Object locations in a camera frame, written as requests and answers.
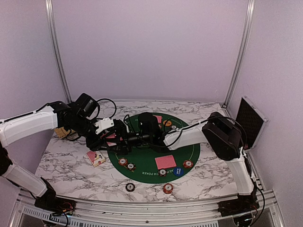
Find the red playing card deck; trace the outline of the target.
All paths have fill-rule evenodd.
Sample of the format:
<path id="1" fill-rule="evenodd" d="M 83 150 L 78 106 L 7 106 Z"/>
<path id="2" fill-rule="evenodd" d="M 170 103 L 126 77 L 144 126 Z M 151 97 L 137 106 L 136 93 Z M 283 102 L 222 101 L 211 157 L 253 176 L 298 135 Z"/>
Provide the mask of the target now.
<path id="1" fill-rule="evenodd" d="M 112 147 L 112 146 L 116 146 L 117 145 L 117 142 L 116 142 L 116 134 L 115 133 L 112 133 L 112 134 L 103 134 L 101 137 L 100 137 L 102 140 L 105 141 L 105 144 L 109 147 Z"/>

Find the red chips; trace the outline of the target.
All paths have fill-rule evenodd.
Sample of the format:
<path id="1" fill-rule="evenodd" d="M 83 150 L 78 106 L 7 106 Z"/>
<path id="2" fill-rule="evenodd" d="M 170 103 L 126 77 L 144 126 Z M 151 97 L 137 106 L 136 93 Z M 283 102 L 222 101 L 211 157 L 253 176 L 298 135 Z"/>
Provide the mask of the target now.
<path id="1" fill-rule="evenodd" d="M 194 166 L 194 163 L 191 160 L 185 160 L 183 162 L 183 167 L 184 168 L 192 168 Z"/>
<path id="2" fill-rule="evenodd" d="M 126 158 L 120 158 L 118 160 L 119 165 L 126 166 L 128 164 L 128 160 Z"/>

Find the card dealt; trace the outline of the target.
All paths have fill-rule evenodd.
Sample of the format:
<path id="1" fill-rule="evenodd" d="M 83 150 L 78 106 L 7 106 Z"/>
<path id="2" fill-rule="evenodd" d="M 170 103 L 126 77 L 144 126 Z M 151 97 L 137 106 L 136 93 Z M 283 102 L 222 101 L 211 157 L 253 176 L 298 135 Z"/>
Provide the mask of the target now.
<path id="1" fill-rule="evenodd" d="M 160 115 L 154 115 L 157 118 L 158 123 L 162 123 L 162 116 Z"/>
<path id="2" fill-rule="evenodd" d="M 157 166 L 158 170 L 173 168 L 173 167 L 177 166 L 173 155 L 167 155 L 167 156 L 163 156 L 163 157 L 156 157 L 155 162 L 156 162 L 156 166 Z"/>

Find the orange big blind button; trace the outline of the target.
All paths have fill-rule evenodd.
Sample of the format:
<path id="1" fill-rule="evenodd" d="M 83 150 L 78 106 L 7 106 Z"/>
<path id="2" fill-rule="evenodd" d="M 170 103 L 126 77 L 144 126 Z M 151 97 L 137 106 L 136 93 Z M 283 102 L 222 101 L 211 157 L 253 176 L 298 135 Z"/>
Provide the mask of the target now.
<path id="1" fill-rule="evenodd" d="M 171 125 L 172 125 L 172 122 L 171 122 L 170 120 L 165 120 L 165 121 L 163 122 L 163 125 L 164 125 L 164 126 L 171 126 Z"/>

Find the black poker chip stack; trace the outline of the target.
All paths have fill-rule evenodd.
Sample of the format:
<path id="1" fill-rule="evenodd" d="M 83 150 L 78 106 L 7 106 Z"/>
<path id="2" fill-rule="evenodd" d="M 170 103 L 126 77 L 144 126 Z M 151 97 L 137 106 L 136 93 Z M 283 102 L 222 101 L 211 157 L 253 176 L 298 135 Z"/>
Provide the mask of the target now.
<path id="1" fill-rule="evenodd" d="M 128 183 L 126 186 L 125 186 L 125 189 L 128 191 L 128 192 L 133 192 L 135 190 L 135 185 L 133 183 Z"/>

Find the blue small blind button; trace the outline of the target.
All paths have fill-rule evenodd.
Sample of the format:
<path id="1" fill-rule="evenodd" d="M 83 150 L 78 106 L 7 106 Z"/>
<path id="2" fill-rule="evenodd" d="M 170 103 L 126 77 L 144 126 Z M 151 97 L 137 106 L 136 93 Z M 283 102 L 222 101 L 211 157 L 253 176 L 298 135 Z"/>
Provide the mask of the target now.
<path id="1" fill-rule="evenodd" d="M 177 177 L 181 177 L 181 176 L 184 175 L 184 169 L 181 168 L 181 167 L 175 167 L 175 168 L 173 169 L 173 174 L 174 174 L 175 176 L 177 176 Z"/>

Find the red poker chip stack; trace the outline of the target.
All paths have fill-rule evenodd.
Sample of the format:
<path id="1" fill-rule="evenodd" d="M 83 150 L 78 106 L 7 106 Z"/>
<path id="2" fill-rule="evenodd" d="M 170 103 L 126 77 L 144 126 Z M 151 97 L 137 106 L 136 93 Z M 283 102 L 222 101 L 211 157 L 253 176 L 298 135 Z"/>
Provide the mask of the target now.
<path id="1" fill-rule="evenodd" d="M 172 184 L 166 183 L 166 184 L 163 186 L 163 192 L 164 192 L 165 194 L 170 194 L 170 193 L 172 193 L 172 191 L 173 191 L 173 185 L 172 185 Z"/>

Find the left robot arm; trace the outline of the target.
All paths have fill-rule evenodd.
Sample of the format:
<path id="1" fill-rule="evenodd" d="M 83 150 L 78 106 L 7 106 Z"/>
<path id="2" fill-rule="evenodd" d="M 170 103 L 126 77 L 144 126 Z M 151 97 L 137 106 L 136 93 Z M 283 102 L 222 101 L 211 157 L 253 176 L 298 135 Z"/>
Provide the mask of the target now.
<path id="1" fill-rule="evenodd" d="M 75 102 L 54 101 L 30 111 L 0 121 L 0 175 L 16 186 L 28 190 L 35 206 L 58 211 L 72 200 L 60 199 L 50 183 L 33 173 L 30 164 L 37 165 L 42 152 L 58 128 L 75 131 L 86 139 L 94 151 L 102 146 L 101 133 L 114 125 L 112 117 L 91 117 L 99 110 L 98 101 L 83 93 Z"/>

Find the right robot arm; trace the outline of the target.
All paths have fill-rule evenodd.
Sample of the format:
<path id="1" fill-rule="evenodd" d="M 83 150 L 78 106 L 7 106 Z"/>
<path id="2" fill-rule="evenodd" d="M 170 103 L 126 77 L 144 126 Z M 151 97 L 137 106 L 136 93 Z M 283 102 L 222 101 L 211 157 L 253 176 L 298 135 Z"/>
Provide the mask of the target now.
<path id="1" fill-rule="evenodd" d="M 147 145 L 158 153 L 168 153 L 206 140 L 217 157 L 226 162 L 234 177 L 238 191 L 236 210 L 244 212 L 253 204 L 257 185 L 244 152 L 246 133 L 236 121 L 213 112 L 199 123 L 168 129 L 166 122 L 160 127 L 155 115 L 144 112 L 137 116 L 137 124 L 135 131 L 131 121 L 116 122 L 105 137 L 106 142 L 112 144 L 110 149 L 117 154 L 128 154 L 133 147 Z"/>

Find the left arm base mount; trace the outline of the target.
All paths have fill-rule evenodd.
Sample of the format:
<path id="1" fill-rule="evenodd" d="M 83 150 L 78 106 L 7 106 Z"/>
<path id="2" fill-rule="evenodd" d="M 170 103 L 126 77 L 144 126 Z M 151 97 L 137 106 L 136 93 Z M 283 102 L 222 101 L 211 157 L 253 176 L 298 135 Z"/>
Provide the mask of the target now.
<path id="1" fill-rule="evenodd" d="M 59 197 L 54 197 L 52 199 L 38 198 L 35 201 L 35 206 L 58 215 L 72 215 L 76 206 L 76 201 Z"/>

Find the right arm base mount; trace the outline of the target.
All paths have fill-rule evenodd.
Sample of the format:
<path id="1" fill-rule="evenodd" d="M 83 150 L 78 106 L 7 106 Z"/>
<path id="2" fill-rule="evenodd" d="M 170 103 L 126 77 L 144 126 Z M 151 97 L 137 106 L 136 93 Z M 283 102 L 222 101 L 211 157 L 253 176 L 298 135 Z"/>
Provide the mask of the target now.
<path id="1" fill-rule="evenodd" d="M 221 201 L 218 203 L 218 212 L 222 217 L 236 215 L 244 212 L 249 212 L 258 209 L 259 203 L 249 203 L 248 201 L 241 201 L 238 199 Z"/>

